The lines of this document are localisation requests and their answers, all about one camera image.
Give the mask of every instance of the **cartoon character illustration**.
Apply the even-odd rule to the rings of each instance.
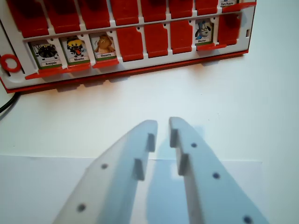
[[[78,56],[84,56],[82,54],[82,40],[78,39],[77,37],[68,38],[67,42],[67,49],[70,50],[71,54]]]
[[[43,57],[42,60],[45,60],[45,58],[47,57],[54,57],[55,59],[58,59],[57,57],[55,57],[55,55],[58,56],[57,51],[55,49],[55,46],[52,44],[46,44],[46,45],[33,45],[32,46],[36,57]]]
[[[115,52],[114,47],[112,47],[111,45],[112,45],[112,41],[110,40],[110,38],[106,34],[103,34],[100,36],[100,39],[98,41],[98,46],[94,52],[100,54]]]
[[[211,31],[211,28],[206,25],[206,21],[200,22],[198,24],[198,30],[195,33],[196,40],[209,36],[209,31]]]

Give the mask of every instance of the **red ring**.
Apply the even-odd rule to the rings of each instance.
[[[6,59],[8,59],[8,58],[14,59],[14,61],[17,63],[17,67],[15,67],[14,69],[9,68],[8,64],[6,63]],[[2,68],[9,72],[18,72],[22,68],[19,59],[15,55],[11,55],[11,54],[3,55],[0,58],[0,63],[1,63]]]

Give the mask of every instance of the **white paper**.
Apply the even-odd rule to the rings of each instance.
[[[0,156],[0,223],[50,224],[94,158]],[[223,161],[265,214],[262,163]],[[188,224],[183,178],[175,160],[149,160],[132,224]]]

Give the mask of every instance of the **black cable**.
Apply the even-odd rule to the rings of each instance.
[[[9,108],[12,104],[14,104],[18,98],[20,97],[20,93],[19,92],[16,92],[13,97],[11,97],[11,99],[6,103],[4,104],[1,108],[0,108],[0,113],[2,113],[3,111],[5,111],[7,108]]]

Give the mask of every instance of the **character card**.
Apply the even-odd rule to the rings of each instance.
[[[53,44],[46,40],[29,42],[29,47],[39,69],[61,66],[60,58]]]
[[[90,34],[90,39],[96,61],[116,58],[113,38],[106,32]]]
[[[221,7],[232,6],[239,3],[239,0],[221,0]]]
[[[89,62],[88,53],[84,41],[77,36],[60,38],[66,61],[69,65]]]
[[[214,24],[210,19],[195,21],[195,45],[204,45],[213,42]]]

